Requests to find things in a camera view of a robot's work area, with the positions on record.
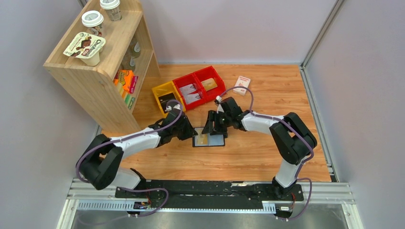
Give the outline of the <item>tan card in bin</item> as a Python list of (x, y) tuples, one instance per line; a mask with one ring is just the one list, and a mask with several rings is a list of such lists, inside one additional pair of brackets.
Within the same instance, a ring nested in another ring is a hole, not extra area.
[(212, 90), (218, 86), (214, 78), (209, 78), (204, 81), (201, 81), (201, 84), (205, 89), (205, 91)]

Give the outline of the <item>white cards in bin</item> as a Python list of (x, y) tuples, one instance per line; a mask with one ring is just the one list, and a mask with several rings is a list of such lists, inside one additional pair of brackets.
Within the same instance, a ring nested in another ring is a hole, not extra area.
[(188, 84), (186, 86), (180, 87), (179, 90), (186, 104), (191, 104), (201, 100), (201, 96), (194, 84)]

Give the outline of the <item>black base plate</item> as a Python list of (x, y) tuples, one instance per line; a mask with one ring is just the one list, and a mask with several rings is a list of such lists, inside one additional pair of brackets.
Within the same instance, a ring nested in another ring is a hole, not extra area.
[(163, 203), (168, 191), (165, 208), (196, 209), (262, 209), (263, 201), (303, 201), (301, 185), (295, 184), (288, 193), (281, 194), (271, 183), (244, 185), (242, 182), (197, 180), (141, 181), (136, 192), (116, 190), (117, 198), (146, 198), (152, 207)]

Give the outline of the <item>Chobani yogurt cup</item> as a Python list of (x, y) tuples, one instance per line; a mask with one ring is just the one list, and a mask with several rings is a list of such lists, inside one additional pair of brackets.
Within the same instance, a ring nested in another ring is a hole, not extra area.
[(88, 66), (96, 66), (100, 62), (100, 51), (106, 44), (103, 37), (87, 32), (78, 33), (63, 51), (68, 57), (83, 61)]

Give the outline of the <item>glass bottle on shelf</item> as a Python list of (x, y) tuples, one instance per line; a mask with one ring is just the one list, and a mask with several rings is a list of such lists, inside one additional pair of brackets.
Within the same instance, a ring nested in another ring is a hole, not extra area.
[(129, 50), (130, 50), (132, 57), (138, 58), (140, 56), (140, 52), (141, 52), (140, 43), (136, 37), (132, 38), (132, 40), (130, 42)]

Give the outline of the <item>gold credit card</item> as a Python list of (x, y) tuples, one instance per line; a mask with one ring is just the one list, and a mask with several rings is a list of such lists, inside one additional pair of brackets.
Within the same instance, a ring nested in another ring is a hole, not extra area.
[(195, 137), (195, 146), (200, 147), (200, 146), (208, 146), (208, 140), (209, 137), (207, 134), (201, 134)]

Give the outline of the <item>yellow plastic bin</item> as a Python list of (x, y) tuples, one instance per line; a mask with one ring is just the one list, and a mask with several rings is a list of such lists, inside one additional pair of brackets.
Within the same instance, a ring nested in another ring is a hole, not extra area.
[(177, 88), (173, 81), (169, 81), (167, 83), (155, 86), (152, 88), (153, 95), (155, 100), (157, 101), (158, 108), (163, 117), (166, 117), (168, 114), (167, 111), (167, 103), (170, 100), (177, 100), (183, 105), (183, 111), (186, 111), (184, 106), (184, 102), (180, 93), (178, 92)]

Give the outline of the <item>black card in bin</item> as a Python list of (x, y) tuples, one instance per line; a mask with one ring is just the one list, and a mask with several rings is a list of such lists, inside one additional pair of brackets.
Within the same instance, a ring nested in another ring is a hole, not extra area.
[(164, 112), (166, 112), (165, 109), (167, 107), (168, 101), (170, 100), (177, 100), (174, 93), (169, 93), (158, 97), (158, 101)]

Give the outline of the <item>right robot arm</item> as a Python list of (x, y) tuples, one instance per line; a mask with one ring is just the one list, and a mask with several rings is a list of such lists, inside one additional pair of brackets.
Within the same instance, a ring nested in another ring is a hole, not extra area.
[(294, 112), (270, 116), (243, 111), (232, 97), (215, 100), (217, 110), (210, 110), (203, 134), (223, 135), (233, 127), (244, 132), (260, 132), (273, 137), (282, 157), (280, 169), (272, 180), (275, 188), (286, 192), (297, 182), (297, 175), (306, 159), (313, 156), (317, 140), (302, 119)]

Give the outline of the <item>white lidded cup far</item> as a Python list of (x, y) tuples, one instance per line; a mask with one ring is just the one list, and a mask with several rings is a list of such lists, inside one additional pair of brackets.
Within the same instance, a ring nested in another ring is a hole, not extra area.
[(122, 19), (120, 3), (120, 0), (100, 0), (100, 7), (111, 21), (120, 21)]

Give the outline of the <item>white pink card box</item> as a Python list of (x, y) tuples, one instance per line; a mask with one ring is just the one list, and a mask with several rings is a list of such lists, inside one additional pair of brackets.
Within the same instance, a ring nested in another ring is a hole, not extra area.
[(250, 78), (247, 78), (245, 76), (238, 76), (236, 83), (235, 83), (235, 88), (233, 89), (233, 92), (239, 95), (245, 95), (247, 92), (247, 88), (249, 87), (251, 82)]

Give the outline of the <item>orange snack box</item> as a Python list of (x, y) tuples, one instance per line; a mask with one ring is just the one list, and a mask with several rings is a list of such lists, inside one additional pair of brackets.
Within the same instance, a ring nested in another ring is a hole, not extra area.
[(132, 94), (135, 91), (135, 87), (138, 81), (138, 76), (133, 73), (132, 70), (118, 70), (113, 83), (122, 85), (124, 91)]

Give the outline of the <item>wooden shelf unit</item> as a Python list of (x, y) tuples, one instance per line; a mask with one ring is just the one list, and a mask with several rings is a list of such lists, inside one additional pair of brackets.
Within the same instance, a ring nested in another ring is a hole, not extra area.
[(120, 10), (120, 21), (105, 19), (106, 45), (98, 65), (87, 66), (63, 53), (75, 35), (85, 30), (78, 15), (44, 67), (105, 131), (125, 135), (139, 131), (140, 126), (133, 116), (133, 108), (125, 104), (114, 86), (113, 78), (133, 38), (141, 45), (135, 70), (139, 77), (133, 94), (135, 98), (138, 98), (145, 78), (160, 76), (160, 70), (141, 2), (123, 0)]

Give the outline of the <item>white lidded cup near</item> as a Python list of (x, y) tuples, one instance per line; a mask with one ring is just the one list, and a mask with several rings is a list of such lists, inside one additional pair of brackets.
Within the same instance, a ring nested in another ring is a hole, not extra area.
[(104, 37), (103, 22), (104, 16), (96, 10), (87, 11), (82, 15), (82, 24), (89, 34)]

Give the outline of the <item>red plastic bin right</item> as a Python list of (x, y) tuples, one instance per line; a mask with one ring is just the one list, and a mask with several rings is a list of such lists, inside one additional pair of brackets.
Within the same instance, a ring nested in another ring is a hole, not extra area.
[(203, 99), (206, 102), (214, 100), (225, 91), (225, 84), (213, 66), (197, 70), (194, 75), (202, 85)]

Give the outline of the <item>white lidded cup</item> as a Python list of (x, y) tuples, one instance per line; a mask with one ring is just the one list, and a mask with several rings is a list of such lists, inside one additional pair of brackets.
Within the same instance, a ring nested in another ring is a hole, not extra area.
[(89, 34), (104, 37), (103, 22), (104, 16), (96, 10), (87, 11), (82, 15), (82, 24)]
[(100, 0), (100, 7), (111, 21), (120, 21), (122, 19), (120, 3), (120, 0)]

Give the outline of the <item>red plastic bin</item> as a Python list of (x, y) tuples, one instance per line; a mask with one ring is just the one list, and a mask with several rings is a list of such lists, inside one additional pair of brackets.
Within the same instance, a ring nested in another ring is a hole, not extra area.
[(214, 100), (225, 91), (225, 84), (213, 66), (197, 70), (194, 75), (202, 85), (203, 99), (206, 102)]
[(187, 111), (207, 102), (203, 86), (194, 73), (176, 78), (173, 80), (173, 83), (180, 93)]

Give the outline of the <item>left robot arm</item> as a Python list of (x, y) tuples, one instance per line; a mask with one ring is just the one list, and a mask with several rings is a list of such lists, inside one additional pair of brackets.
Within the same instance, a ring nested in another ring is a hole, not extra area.
[(96, 190), (108, 186), (134, 189), (141, 182), (134, 170), (122, 168), (121, 161), (146, 149), (158, 148), (173, 138), (187, 140), (197, 136), (184, 112), (175, 108), (147, 128), (119, 137), (97, 135), (76, 163), (78, 178)]

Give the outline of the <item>red plastic bin middle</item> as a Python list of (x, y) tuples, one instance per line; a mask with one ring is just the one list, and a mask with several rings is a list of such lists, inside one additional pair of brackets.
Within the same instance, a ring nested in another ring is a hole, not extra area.
[(173, 80), (173, 83), (180, 93), (187, 111), (207, 102), (203, 86), (194, 73), (176, 78)]

